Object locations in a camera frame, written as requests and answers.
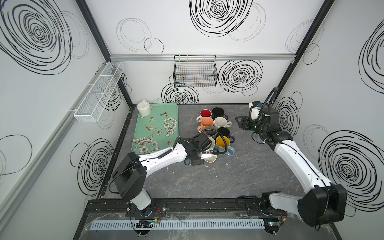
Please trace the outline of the small grey mug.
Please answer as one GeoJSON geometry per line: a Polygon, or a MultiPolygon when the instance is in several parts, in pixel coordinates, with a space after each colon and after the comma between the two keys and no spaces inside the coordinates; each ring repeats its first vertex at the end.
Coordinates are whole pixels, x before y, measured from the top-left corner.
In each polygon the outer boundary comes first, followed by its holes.
{"type": "Polygon", "coordinates": [[[216,161],[217,156],[214,154],[203,153],[202,159],[204,159],[207,163],[213,163],[216,161]]]}

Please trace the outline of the beige mug white handle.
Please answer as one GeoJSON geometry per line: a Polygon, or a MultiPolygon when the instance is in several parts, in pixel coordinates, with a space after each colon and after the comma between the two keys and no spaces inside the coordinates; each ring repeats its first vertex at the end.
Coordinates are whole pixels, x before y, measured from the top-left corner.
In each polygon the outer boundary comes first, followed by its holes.
{"type": "Polygon", "coordinates": [[[232,122],[228,121],[224,117],[217,117],[214,119],[214,126],[219,129],[219,128],[230,128],[232,126],[232,122]]]}

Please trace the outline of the pink mug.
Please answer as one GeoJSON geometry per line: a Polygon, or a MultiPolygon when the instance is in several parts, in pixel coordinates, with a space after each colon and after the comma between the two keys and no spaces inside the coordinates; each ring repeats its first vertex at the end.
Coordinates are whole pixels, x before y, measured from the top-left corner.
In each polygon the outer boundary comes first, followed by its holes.
{"type": "Polygon", "coordinates": [[[216,145],[216,140],[212,137],[208,137],[208,138],[211,141],[211,144],[209,146],[209,150],[213,150],[215,148],[215,145],[216,145]]]}

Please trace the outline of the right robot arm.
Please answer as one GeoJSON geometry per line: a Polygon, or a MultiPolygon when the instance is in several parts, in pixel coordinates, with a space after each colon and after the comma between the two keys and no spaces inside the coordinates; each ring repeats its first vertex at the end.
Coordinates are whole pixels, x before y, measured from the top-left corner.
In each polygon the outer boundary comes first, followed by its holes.
{"type": "Polygon", "coordinates": [[[235,118],[240,129],[253,131],[280,156],[299,180],[305,195],[263,193],[264,207],[298,215],[310,227],[340,222],[345,217],[347,190],[322,174],[302,153],[293,137],[280,126],[279,112],[271,107],[250,107],[248,116],[235,118]]]}

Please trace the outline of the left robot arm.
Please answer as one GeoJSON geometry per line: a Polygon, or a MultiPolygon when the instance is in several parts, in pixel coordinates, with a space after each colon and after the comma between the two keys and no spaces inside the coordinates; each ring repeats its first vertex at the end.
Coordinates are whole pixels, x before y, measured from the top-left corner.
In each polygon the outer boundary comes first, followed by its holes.
{"type": "Polygon", "coordinates": [[[203,133],[192,138],[177,137],[168,148],[144,155],[128,153],[112,174],[112,184],[117,188],[124,203],[133,204],[143,217],[155,208],[154,201],[144,189],[146,178],[169,165],[189,161],[200,165],[205,158],[212,157],[211,140],[203,133]]]}

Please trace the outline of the blue butterfly mug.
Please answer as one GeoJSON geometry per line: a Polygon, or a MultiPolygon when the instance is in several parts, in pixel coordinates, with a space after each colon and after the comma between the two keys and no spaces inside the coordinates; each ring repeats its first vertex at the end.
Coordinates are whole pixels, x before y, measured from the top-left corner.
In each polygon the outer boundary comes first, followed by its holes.
{"type": "Polygon", "coordinates": [[[215,143],[215,149],[218,150],[219,152],[224,152],[225,149],[227,149],[226,154],[228,156],[233,156],[235,154],[235,149],[230,146],[230,140],[223,136],[223,137],[217,137],[216,138],[216,143],[215,143]]]}

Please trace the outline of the white mug red inside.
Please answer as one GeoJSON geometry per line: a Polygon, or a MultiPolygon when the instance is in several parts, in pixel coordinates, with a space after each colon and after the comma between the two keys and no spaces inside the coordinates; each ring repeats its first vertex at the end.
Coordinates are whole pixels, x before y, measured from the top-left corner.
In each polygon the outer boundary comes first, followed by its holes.
{"type": "Polygon", "coordinates": [[[196,118],[197,122],[201,122],[203,118],[211,118],[212,112],[210,110],[204,109],[200,111],[199,116],[196,118]]]}

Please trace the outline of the beige and salmon mug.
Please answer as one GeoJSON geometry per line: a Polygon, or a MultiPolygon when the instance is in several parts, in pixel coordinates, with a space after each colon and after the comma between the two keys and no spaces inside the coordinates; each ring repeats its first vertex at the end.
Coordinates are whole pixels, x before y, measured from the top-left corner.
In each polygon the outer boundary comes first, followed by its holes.
{"type": "Polygon", "coordinates": [[[200,125],[197,127],[197,131],[201,132],[205,130],[207,127],[213,126],[214,120],[210,117],[204,117],[200,119],[200,125]]]}

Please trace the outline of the white ribbed mug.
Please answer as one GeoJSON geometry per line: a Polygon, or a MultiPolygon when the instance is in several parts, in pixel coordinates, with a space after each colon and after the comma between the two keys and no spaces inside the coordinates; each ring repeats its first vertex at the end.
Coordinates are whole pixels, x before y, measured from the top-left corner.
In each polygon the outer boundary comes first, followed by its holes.
{"type": "Polygon", "coordinates": [[[142,117],[146,117],[151,113],[151,104],[146,99],[143,99],[137,104],[137,109],[142,117]]]}

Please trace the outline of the tall grey mug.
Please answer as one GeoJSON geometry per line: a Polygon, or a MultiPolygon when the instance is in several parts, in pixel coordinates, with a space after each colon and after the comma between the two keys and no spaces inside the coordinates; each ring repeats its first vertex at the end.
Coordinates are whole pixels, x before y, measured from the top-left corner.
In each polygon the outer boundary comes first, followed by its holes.
{"type": "Polygon", "coordinates": [[[215,126],[208,126],[205,128],[204,134],[206,134],[208,137],[216,139],[216,137],[218,135],[218,131],[217,131],[217,128],[215,126]]]}

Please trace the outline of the black speckled mug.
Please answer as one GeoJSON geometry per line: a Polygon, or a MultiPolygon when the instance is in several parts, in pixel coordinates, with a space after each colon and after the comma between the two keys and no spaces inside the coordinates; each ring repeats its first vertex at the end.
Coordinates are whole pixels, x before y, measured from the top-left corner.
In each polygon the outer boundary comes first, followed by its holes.
{"type": "Polygon", "coordinates": [[[235,138],[231,135],[231,131],[228,128],[225,128],[225,127],[218,128],[218,132],[224,137],[227,137],[230,140],[231,144],[235,142],[235,138]]]}

